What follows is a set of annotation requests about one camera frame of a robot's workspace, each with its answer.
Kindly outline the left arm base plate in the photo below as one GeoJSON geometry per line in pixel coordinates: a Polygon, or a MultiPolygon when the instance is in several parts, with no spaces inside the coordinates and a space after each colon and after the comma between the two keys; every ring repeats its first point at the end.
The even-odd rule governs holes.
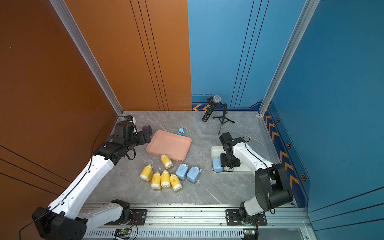
{"type": "Polygon", "coordinates": [[[113,223],[120,226],[144,226],[147,219],[146,209],[131,209],[128,218],[116,220],[113,223]]]}

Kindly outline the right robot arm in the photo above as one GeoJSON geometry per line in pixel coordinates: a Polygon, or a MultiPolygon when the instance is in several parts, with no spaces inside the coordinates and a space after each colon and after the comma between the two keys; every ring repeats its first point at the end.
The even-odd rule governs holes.
{"type": "Polygon", "coordinates": [[[292,202],[294,195],[287,171],[282,164],[273,164],[256,153],[244,138],[223,133],[220,141],[225,151],[221,166],[225,172],[246,166],[255,176],[254,196],[240,204],[239,215],[246,225],[258,224],[262,213],[292,202]]]}

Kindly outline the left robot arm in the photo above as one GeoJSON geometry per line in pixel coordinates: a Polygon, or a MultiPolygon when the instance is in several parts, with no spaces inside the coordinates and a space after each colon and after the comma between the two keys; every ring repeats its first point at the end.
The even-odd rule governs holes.
{"type": "Polygon", "coordinates": [[[110,222],[132,221],[131,205],[113,200],[105,207],[81,214],[80,211],[103,177],[136,146],[150,143],[149,132],[138,131],[136,120],[128,115],[115,125],[114,134],[92,152],[90,161],[67,189],[47,208],[37,208],[33,221],[44,240],[81,240],[90,231],[110,222]]]}

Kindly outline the blue sharpener with red cap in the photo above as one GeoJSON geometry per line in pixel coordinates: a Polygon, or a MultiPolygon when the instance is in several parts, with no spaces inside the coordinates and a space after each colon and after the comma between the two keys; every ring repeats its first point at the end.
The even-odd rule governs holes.
{"type": "Polygon", "coordinates": [[[224,172],[233,172],[234,168],[224,167],[224,172]]]}

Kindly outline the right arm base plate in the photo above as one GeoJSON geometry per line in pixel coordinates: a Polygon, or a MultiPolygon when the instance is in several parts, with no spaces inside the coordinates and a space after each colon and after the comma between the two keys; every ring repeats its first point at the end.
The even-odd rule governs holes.
{"type": "Polygon", "coordinates": [[[225,210],[228,226],[267,226],[267,218],[264,212],[249,216],[241,209],[225,210]]]}

